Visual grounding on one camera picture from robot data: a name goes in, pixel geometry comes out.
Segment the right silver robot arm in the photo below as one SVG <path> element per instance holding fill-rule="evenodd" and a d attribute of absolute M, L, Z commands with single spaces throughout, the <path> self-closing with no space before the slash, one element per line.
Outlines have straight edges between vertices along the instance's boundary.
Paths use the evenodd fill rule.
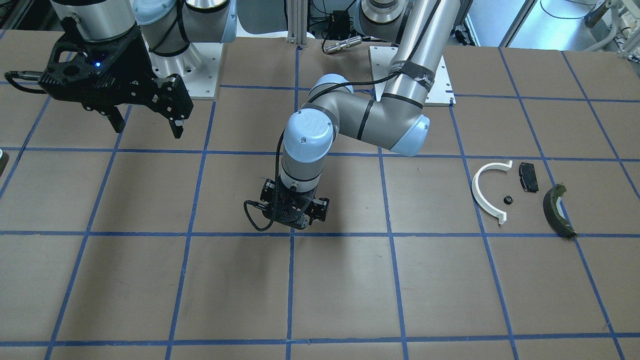
<path fill-rule="evenodd" d="M 44 71 L 41 93 L 81 104 L 125 128 L 119 105 L 142 105 L 168 120 L 176 139 L 194 109 L 194 80 L 206 60 L 196 44 L 231 43 L 235 0 L 53 0 L 63 34 Z"/>

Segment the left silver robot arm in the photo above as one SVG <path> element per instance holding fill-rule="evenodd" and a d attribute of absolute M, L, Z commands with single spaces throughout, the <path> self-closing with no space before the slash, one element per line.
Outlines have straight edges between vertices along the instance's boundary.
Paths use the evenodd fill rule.
<path fill-rule="evenodd" d="M 356 29 L 398 45 L 384 65 L 379 100 L 358 96 L 355 81 L 329 73 L 311 88 L 308 100 L 288 119 L 279 137 L 274 179 L 259 202 L 270 223 L 303 230 L 324 221 L 329 199 L 315 198 L 327 154 L 343 135 L 413 157 L 422 148 L 430 120 L 423 107 L 461 6 L 459 0 L 356 0 Z"/>

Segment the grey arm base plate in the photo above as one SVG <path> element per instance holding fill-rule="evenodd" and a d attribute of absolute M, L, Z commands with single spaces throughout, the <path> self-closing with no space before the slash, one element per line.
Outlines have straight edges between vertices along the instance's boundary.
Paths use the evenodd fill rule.
<path fill-rule="evenodd" d="M 160 78 L 180 75 L 192 100 L 214 100 L 224 48 L 222 43 L 197 42 L 172 57 L 150 53 L 151 66 Z"/>

